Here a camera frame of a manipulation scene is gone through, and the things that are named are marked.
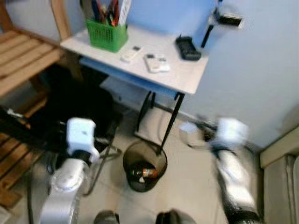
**black device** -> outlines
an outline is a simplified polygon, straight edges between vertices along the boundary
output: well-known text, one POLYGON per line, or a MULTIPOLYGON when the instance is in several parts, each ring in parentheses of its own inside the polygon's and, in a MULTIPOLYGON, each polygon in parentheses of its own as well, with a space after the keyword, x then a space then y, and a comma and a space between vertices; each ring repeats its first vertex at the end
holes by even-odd
POLYGON ((201 53, 196 50, 191 37, 179 36, 176 39, 176 44, 183 59, 188 61, 198 61, 200 59, 201 53))

